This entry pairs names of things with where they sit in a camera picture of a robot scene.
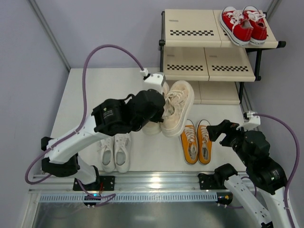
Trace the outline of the beige lace sneaker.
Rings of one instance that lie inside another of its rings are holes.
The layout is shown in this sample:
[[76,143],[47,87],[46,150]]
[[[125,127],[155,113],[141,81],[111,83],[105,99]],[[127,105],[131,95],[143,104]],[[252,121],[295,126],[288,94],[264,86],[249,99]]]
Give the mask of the beige lace sneaker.
[[165,96],[161,131],[166,137],[181,135],[194,104],[194,90],[187,81],[176,81]]
[[[166,97],[167,93],[169,92],[170,88],[167,82],[165,82],[162,86],[162,94],[163,97]],[[159,134],[161,130],[160,123],[155,122],[148,122],[143,128],[142,131],[146,135],[156,135]]]

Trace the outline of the red canvas sneaker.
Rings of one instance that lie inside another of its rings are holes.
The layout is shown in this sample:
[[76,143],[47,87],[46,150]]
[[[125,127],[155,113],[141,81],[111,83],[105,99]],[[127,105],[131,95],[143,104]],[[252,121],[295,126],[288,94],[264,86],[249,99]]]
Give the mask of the red canvas sneaker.
[[267,38],[266,15],[254,6],[244,7],[242,14],[249,20],[253,27],[249,43],[256,46],[263,45]]
[[253,27],[242,11],[225,7],[220,14],[219,23],[233,44],[239,47],[249,44]]

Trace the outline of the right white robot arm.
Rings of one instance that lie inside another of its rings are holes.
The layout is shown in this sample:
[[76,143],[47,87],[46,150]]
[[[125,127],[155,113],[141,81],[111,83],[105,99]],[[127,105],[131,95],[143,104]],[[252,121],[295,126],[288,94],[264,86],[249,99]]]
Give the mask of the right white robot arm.
[[269,155],[270,144],[260,131],[246,130],[237,123],[224,120],[207,126],[209,139],[214,142],[225,134],[220,144],[230,147],[246,167],[249,179],[266,202],[264,207],[244,185],[236,169],[229,163],[215,169],[216,183],[228,189],[241,203],[259,228],[297,228],[288,189],[288,178],[280,164]]

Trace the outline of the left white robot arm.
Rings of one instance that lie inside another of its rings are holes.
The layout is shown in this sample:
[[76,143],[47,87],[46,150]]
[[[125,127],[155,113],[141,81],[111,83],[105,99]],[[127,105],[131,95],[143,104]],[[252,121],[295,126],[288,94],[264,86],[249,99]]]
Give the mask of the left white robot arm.
[[141,130],[148,122],[162,122],[165,99],[153,89],[128,95],[125,99],[107,99],[65,135],[44,137],[45,157],[42,170],[56,177],[74,177],[84,185],[99,181],[98,169],[84,162],[78,153],[89,145],[115,136]]

